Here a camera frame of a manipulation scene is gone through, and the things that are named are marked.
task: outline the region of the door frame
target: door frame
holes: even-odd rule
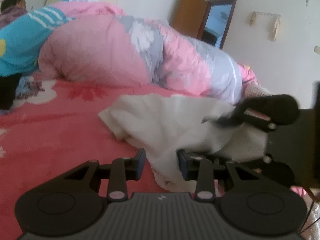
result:
[[[226,37],[227,37],[228,31],[229,31],[229,27],[230,27],[231,19],[232,19],[232,16],[233,16],[233,12],[235,11],[236,2],[237,2],[237,0],[208,0],[208,5],[207,5],[207,8],[206,8],[205,13],[204,13],[204,17],[203,17],[201,25],[200,25],[200,29],[199,29],[199,32],[198,32],[198,35],[197,35],[197,39],[201,40],[201,38],[202,38],[202,35],[203,35],[203,32],[204,32],[204,28],[205,28],[205,25],[207,23],[211,7],[214,6],[214,5],[231,4],[231,11],[230,11],[229,18],[228,18],[227,25],[226,25],[226,29],[224,31],[224,34],[223,34],[222,40],[221,40],[221,44],[220,44],[220,49],[222,49],[223,45],[224,45],[224,42],[226,41]]]

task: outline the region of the bed sheet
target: bed sheet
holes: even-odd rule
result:
[[[0,116],[0,236],[13,240],[22,232],[15,219],[17,199],[31,188],[90,159],[101,164],[129,156],[136,149],[118,142],[98,113],[123,94],[172,91],[154,85],[110,88],[60,80],[43,82],[36,97],[15,102],[13,111]],[[140,181],[129,181],[128,193],[164,192],[155,182],[149,163]],[[99,194],[105,195],[107,181]]]

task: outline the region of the white stripe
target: white stripe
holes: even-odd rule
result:
[[[54,24],[54,20],[47,14],[43,13],[43,12],[39,12],[39,11],[33,11],[36,14],[39,14],[41,16],[43,16],[44,18],[46,18],[51,24]]]
[[[38,23],[40,23],[44,28],[49,29],[49,30],[52,30],[52,31],[54,30],[53,27],[47,26],[47,25],[45,24],[45,22],[42,21],[42,20],[40,20],[38,17],[33,16],[33,15],[30,14],[30,13],[29,13],[28,15],[30,16],[31,19],[33,19],[33,20],[37,21]]]
[[[230,61],[230,64],[231,64],[231,66],[232,66],[233,77],[235,78],[235,89],[234,89],[233,92],[232,92],[232,102],[233,102],[233,104],[234,104],[234,103],[235,103],[235,92],[236,92],[236,87],[237,87],[237,76],[236,76],[236,70],[235,70],[235,67],[234,67],[234,65],[233,65],[233,63],[232,63],[231,58],[229,57],[229,55],[227,55],[227,57],[228,57],[228,60]]]
[[[43,7],[43,9],[48,11],[48,12],[53,13],[59,20],[62,21],[62,17],[55,10],[49,9],[48,7]]]

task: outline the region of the black hair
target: black hair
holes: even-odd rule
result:
[[[1,2],[0,11],[3,12],[5,9],[9,8],[10,6],[14,6],[19,2],[21,2],[21,0],[3,0]]]

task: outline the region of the yellow spot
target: yellow spot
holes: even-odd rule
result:
[[[5,54],[6,51],[6,44],[5,44],[5,39],[0,40],[0,57],[2,57]]]

